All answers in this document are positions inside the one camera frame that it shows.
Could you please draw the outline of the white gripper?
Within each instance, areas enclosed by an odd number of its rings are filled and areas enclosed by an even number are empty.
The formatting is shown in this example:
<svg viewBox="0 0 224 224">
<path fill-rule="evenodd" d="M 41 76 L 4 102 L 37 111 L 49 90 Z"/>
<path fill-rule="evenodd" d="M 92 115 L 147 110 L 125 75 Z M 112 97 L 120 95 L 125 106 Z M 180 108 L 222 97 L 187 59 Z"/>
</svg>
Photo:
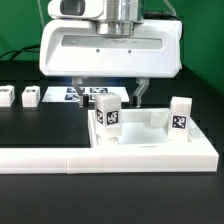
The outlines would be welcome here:
<svg viewBox="0 0 224 224">
<path fill-rule="evenodd" d="M 46 76 L 77 76 L 72 85 L 85 108 L 89 95 L 80 77 L 140 77 L 132 95 L 139 108 L 149 78 L 172 78 L 181 69 L 181 33 L 172 20 L 147 20 L 129 37 L 99 35 L 91 21 L 53 20 L 42 34 L 39 68 Z"/>
</svg>

